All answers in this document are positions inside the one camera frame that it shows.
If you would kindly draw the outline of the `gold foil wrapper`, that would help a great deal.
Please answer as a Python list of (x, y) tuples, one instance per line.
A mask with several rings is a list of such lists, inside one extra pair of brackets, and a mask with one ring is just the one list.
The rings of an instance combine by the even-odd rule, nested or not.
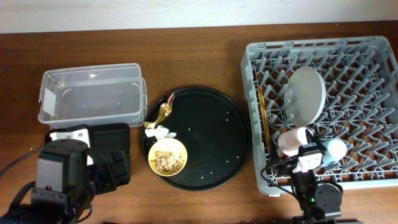
[(171, 113), (175, 95), (172, 93), (166, 103), (162, 103), (159, 108), (157, 119), (153, 122), (144, 121), (143, 125), (146, 129), (155, 129), (163, 122)]

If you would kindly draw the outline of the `white round plate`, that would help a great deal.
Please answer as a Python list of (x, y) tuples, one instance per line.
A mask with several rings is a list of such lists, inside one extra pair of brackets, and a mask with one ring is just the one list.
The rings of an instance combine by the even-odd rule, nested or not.
[(295, 126), (307, 126), (320, 116), (326, 102), (326, 86), (322, 76), (312, 67), (302, 67), (289, 78), (284, 93), (284, 108)]

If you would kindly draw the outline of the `light blue plastic cup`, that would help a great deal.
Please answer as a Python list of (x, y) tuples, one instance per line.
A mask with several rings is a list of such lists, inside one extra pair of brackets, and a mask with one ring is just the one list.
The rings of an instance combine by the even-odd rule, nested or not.
[(323, 142), (322, 144), (326, 148), (325, 155), (322, 158), (324, 167), (338, 162), (346, 155), (348, 151), (346, 144), (340, 139), (331, 139)]

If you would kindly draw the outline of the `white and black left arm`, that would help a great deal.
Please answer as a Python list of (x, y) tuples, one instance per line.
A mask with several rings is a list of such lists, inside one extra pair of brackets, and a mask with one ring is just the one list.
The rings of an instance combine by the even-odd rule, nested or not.
[(93, 213), (96, 195), (115, 191), (130, 181), (127, 155), (122, 149), (90, 148), (75, 139), (48, 142), (40, 153), (36, 180), (14, 197), (1, 223), (80, 223)]

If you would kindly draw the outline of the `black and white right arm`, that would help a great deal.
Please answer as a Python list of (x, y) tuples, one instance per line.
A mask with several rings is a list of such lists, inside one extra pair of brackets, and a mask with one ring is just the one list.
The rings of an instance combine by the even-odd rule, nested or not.
[(341, 216), (343, 188), (326, 180), (317, 180), (312, 170), (291, 173), (294, 194), (302, 210), (293, 217), (294, 224), (337, 223)]

